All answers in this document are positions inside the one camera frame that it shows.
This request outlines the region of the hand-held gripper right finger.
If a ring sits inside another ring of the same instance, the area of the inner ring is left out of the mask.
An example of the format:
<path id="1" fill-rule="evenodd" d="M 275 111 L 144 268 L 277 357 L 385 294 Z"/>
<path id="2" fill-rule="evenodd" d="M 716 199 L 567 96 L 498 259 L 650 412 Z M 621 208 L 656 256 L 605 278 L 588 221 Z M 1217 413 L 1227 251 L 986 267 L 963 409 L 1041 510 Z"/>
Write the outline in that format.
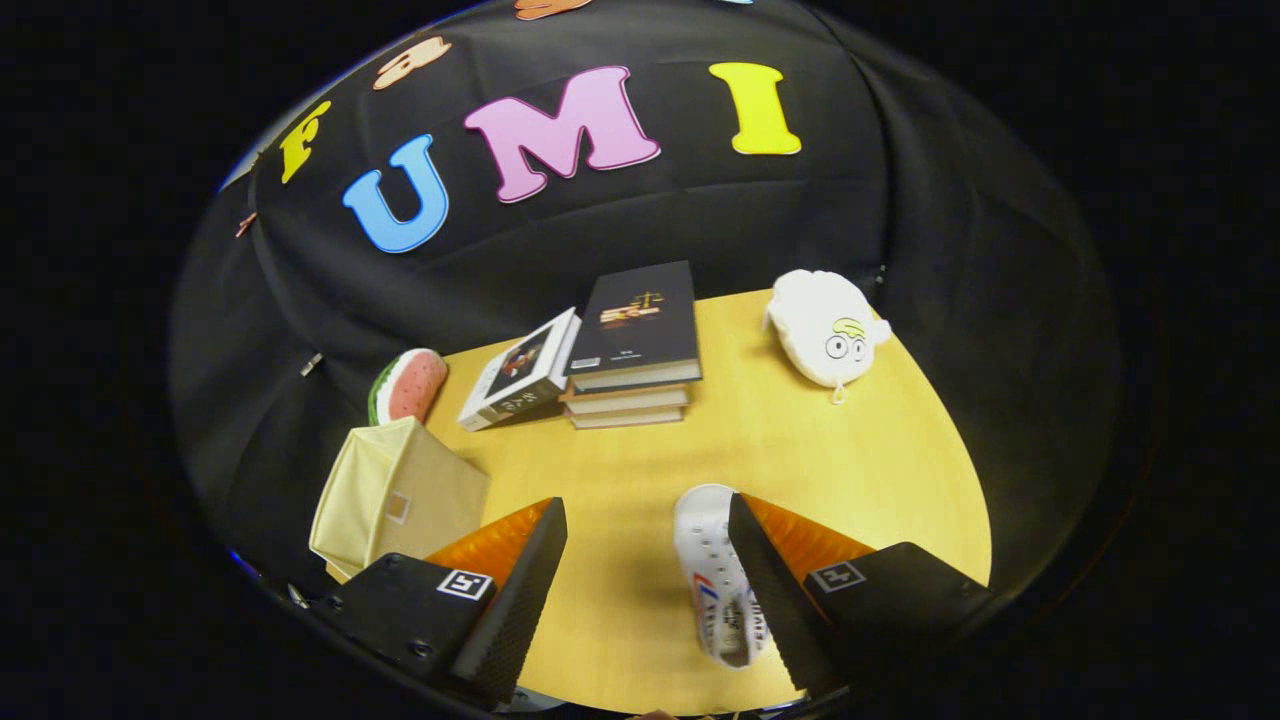
<path id="1" fill-rule="evenodd" d="M 869 694 L 922 673 L 992 603 L 992 592 L 913 542 L 872 548 L 753 495 L 728 533 L 792 684 Z"/>

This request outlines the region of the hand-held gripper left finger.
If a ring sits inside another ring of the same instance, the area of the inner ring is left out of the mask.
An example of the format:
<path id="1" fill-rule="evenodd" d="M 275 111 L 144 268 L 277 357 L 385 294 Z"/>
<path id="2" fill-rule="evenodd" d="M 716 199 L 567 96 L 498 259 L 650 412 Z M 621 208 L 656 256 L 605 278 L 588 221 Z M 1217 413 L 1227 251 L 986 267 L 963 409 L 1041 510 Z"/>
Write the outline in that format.
<path id="1" fill-rule="evenodd" d="M 388 552 L 311 601 L 315 621 L 379 667 L 472 706 L 509 702 L 568 537 L 548 497 L 415 559 Z"/>

